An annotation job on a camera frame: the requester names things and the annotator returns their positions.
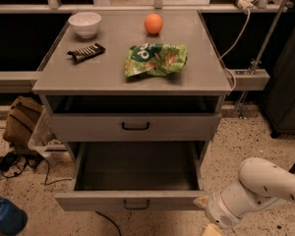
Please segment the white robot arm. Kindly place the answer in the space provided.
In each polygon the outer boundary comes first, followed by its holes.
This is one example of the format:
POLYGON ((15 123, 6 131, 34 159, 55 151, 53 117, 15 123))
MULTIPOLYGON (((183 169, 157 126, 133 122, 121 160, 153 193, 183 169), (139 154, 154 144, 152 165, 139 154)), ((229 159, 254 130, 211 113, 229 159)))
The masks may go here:
POLYGON ((204 236, 218 235, 238 225, 245 215, 283 202, 295 204, 295 163, 285 170, 259 157, 243 160, 237 178, 226 187, 194 199, 211 222, 204 236))

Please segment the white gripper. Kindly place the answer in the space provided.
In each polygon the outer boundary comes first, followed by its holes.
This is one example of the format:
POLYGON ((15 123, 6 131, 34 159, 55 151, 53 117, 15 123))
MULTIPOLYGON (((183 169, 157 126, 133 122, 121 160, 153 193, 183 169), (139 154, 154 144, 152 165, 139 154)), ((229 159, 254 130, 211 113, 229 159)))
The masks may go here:
POLYGON ((205 209, 206 217, 214 223, 209 223, 201 236, 222 236, 221 229, 231 229, 241 222, 241 219, 233 215, 225 205, 220 190, 211 193, 209 196, 204 195, 194 199, 194 204, 205 209))

